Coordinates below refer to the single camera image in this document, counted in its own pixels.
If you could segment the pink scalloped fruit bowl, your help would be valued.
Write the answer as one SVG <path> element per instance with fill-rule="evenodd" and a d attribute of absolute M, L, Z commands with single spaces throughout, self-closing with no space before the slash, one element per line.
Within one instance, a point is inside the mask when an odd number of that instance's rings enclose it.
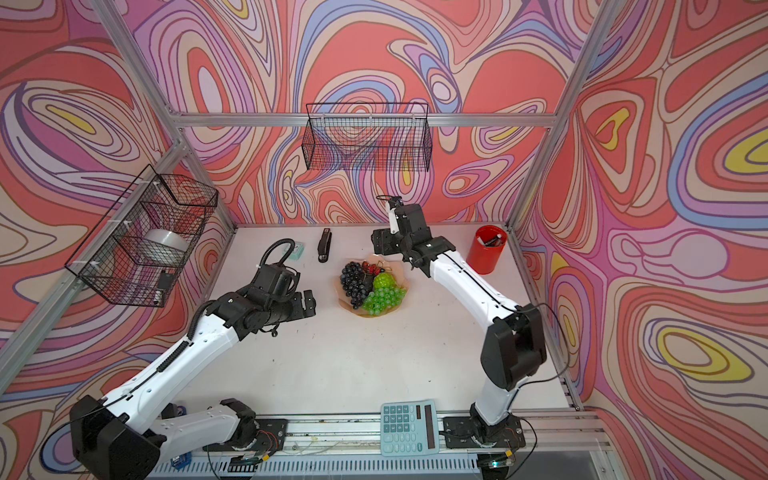
<path fill-rule="evenodd" d="M 398 265 L 378 256 L 348 260 L 334 280 L 339 305 L 363 318 L 375 318 L 397 310 L 409 284 Z"/>

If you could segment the red cherries cluster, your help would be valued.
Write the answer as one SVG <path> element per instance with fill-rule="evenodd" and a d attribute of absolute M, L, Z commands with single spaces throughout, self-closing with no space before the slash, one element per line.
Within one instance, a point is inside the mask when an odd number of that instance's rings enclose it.
<path fill-rule="evenodd" d="M 385 272 L 385 269 L 381 265 L 370 263 L 367 261 L 362 262 L 362 270 L 364 274 L 370 275 L 373 277 Z"/>

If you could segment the green bumpy round fruit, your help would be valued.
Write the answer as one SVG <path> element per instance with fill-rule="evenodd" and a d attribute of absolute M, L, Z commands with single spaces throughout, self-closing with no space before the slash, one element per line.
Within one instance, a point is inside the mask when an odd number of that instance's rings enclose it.
<path fill-rule="evenodd" d="M 382 272 L 378 274 L 373 281 L 373 287 L 375 290 L 395 288 L 398 283 L 395 277 L 388 272 Z"/>

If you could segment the green grape bunch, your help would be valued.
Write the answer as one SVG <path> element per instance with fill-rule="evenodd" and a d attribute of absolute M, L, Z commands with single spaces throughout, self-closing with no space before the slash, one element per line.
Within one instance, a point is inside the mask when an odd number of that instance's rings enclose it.
<path fill-rule="evenodd" d="M 398 308 L 405 296 L 407 290 L 402 287 L 373 290 L 365 299 L 362 309 L 370 316 L 381 316 Z"/>

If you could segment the black grape bunch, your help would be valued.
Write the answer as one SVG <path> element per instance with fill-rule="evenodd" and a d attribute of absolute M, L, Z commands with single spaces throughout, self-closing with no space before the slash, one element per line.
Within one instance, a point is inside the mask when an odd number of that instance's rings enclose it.
<path fill-rule="evenodd" d="M 341 286 L 354 310 L 360 309 L 373 291 L 373 281 L 374 275 L 367 262 L 351 261 L 342 269 Z"/>

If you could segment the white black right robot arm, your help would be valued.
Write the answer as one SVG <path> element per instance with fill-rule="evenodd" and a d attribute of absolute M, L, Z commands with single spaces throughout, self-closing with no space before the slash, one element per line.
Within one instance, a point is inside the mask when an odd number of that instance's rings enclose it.
<path fill-rule="evenodd" d="M 485 333 L 480 363 L 486 380 L 469 420 L 472 437 L 488 443 L 507 427 L 523 381 L 547 360 L 541 311 L 505 297 L 481 278 L 453 243 L 432 234 L 420 205 L 406 204 L 400 196 L 376 198 L 387 203 L 389 226 L 372 233 L 374 252 L 401 255 L 451 293 Z"/>

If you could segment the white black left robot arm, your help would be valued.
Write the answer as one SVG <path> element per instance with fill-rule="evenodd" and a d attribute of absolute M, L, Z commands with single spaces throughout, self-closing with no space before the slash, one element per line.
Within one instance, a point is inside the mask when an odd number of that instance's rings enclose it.
<path fill-rule="evenodd" d="M 252 280 L 202 304 L 185 336 L 140 373 L 100 399 L 80 399 L 70 411 L 73 455 L 98 479 L 144 479 L 156 465 L 210 445 L 250 450 L 262 429 L 255 412 L 228 398 L 180 418 L 162 411 L 198 374 L 249 335 L 277 336 L 285 323 L 311 318 L 316 301 L 299 291 L 288 253 L 262 257 Z"/>

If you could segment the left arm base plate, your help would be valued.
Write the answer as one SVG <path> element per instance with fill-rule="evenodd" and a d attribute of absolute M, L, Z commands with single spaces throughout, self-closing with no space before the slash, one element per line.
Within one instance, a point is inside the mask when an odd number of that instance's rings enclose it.
<path fill-rule="evenodd" d="M 254 438 L 245 447 L 233 447 L 227 444 L 211 444 L 204 446 L 206 452 L 235 452 L 245 454 L 274 454 L 284 448 L 287 439 L 288 420 L 285 418 L 258 418 L 258 428 L 254 432 Z"/>

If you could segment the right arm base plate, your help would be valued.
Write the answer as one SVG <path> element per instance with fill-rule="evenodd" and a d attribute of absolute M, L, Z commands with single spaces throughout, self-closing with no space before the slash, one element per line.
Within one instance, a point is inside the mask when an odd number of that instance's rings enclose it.
<path fill-rule="evenodd" d="M 451 416 L 443 419 L 439 433 L 449 449 L 504 448 L 516 451 L 526 446 L 521 419 L 508 415 L 495 425 L 480 417 Z"/>

